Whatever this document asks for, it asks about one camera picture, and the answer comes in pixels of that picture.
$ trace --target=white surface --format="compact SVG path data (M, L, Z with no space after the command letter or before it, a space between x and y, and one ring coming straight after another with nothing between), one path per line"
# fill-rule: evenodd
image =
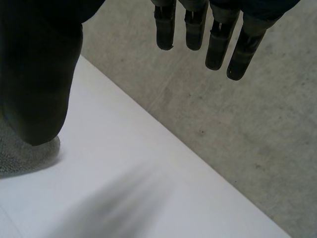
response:
M149 160L176 185L149 237L288 237L83 57L60 139L60 163L0 181L1 238L44 237L76 204Z

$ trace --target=gray carpet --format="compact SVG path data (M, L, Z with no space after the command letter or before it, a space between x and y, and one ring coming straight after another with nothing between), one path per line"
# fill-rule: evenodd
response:
M60 140L32 147L5 123L0 112L0 178L35 172L58 162Z

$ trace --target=white sheet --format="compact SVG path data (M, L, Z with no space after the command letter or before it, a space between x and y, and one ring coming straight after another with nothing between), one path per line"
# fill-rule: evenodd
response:
M0 238L46 237L142 161L161 164L175 187L147 237L288 237L83 57L59 137L58 164L0 181Z

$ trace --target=concrete floor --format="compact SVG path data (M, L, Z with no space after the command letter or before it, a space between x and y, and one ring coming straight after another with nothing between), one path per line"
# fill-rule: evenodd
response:
M245 75L205 68L185 45L156 46L150 0L107 0L84 25L82 54L293 237L317 237L317 2L302 0L266 34Z

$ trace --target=black robotic finger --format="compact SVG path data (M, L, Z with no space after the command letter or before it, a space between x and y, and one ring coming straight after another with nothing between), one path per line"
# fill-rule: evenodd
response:
M245 74L266 30L275 21L256 19L246 13L243 15L243 26L237 45L227 69L227 76L232 80L240 80Z
M151 0L155 5L157 45L162 50L173 48L176 0Z
M59 30L32 0L1 0L0 9L3 116L23 141L41 145L64 124L82 25Z
M235 3L228 3L220 7L212 2L211 8L214 20L209 39L206 67L218 70L222 66L240 9Z
M208 10L207 0L180 0L186 9L186 45L193 51L202 46L206 14Z

